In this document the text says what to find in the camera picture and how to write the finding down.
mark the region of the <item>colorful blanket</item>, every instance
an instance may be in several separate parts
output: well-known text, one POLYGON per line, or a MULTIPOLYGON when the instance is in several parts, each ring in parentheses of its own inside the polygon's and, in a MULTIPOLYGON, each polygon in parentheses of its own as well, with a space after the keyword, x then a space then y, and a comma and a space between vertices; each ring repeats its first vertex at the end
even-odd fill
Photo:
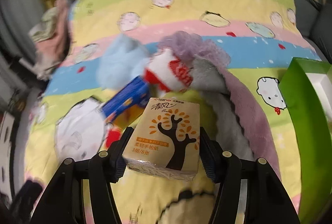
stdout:
MULTIPOLYGON (((116 93, 101 87, 96 72, 101 56, 120 33, 139 40, 153 53, 164 36, 181 30, 211 39, 231 57, 229 72, 247 86, 266 114, 283 185, 298 209, 300 156, 277 84, 293 57, 319 57, 296 28, 293 0, 77 0, 68 22, 70 54, 54 74, 31 128, 25 155, 27 178, 38 179, 46 186, 61 162, 59 152, 74 152, 85 159, 107 148, 110 132, 121 132, 142 112, 137 109, 120 116, 113 126, 99 129, 89 143, 74 129, 70 137, 61 136, 61 129, 71 126, 78 114, 92 111, 116 93)), ((186 200, 183 193, 189 189, 192 198, 211 205, 210 210, 213 188, 201 167, 191 183, 126 170, 112 185, 123 223, 162 222, 162 217, 171 215, 166 208, 174 204, 187 213, 191 223, 200 223, 202 219, 192 219, 195 205, 189 209, 182 204, 186 200)), ((85 197, 88 200, 87 187, 85 197)), ((87 223, 92 223, 91 210, 86 214, 87 223)))

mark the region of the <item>open green box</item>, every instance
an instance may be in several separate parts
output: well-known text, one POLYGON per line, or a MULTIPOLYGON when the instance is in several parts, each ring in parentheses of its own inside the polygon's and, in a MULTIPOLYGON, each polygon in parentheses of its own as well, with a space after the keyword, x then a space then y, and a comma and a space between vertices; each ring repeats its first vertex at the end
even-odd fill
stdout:
POLYGON ((298 215, 301 223, 311 224, 331 195, 332 142, 326 111, 307 73, 326 74, 332 83, 329 63, 293 58, 279 89, 293 121, 301 158, 302 191, 298 215))

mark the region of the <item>purple cloth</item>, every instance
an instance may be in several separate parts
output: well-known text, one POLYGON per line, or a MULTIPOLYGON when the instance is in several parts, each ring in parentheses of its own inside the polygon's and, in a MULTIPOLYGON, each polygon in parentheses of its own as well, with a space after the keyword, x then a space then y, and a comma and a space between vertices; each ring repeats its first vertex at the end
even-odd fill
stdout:
POLYGON ((230 63, 230 56, 212 40, 203 41, 199 35, 183 31, 164 37, 158 47, 171 48, 174 54, 187 64, 191 64, 195 55, 198 55, 215 65, 225 79, 230 91, 230 100, 235 106, 235 113, 239 117, 254 157, 265 158, 281 178, 278 155, 266 115, 249 89, 226 69, 230 63))

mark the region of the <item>light blue plush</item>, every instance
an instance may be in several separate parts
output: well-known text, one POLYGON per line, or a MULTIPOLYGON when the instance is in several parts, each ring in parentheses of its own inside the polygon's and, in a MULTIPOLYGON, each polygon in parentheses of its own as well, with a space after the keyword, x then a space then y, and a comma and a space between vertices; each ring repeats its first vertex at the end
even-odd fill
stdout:
POLYGON ((97 82, 104 89, 122 89, 143 74, 149 60, 150 53, 138 40, 120 34, 100 58, 97 82))

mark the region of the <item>metal bolt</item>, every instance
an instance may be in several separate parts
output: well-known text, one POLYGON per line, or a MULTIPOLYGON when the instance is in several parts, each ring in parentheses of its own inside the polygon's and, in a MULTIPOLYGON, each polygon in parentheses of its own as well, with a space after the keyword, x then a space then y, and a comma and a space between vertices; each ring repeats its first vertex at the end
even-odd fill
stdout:
POLYGON ((65 164, 65 165, 69 165, 69 164, 71 164, 72 162, 73 162, 73 160, 72 160, 71 158, 67 158, 67 159, 64 160, 64 164, 65 164))
POLYGON ((266 160, 264 158, 258 159, 258 162, 262 165, 266 164, 266 160))
POLYGON ((222 155, 226 158, 230 158, 232 156, 232 153, 229 151, 224 151, 224 152, 222 152, 222 155))
POLYGON ((101 151, 101 152, 99 152, 99 154, 98 154, 101 158, 104 158, 104 157, 106 157, 107 155, 108 155, 108 152, 107 151, 101 151))

